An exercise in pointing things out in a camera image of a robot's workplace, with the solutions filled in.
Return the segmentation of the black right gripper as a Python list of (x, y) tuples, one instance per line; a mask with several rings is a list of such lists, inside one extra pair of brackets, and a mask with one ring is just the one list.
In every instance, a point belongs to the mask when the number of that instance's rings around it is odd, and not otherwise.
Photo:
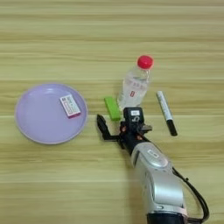
[[(96, 117), (97, 126), (105, 141), (118, 141), (118, 136), (111, 136), (106, 120), (102, 115)], [(134, 148), (148, 139), (144, 136), (148, 131), (152, 131), (152, 126), (140, 122), (121, 122), (120, 143), (127, 152), (132, 152)]]

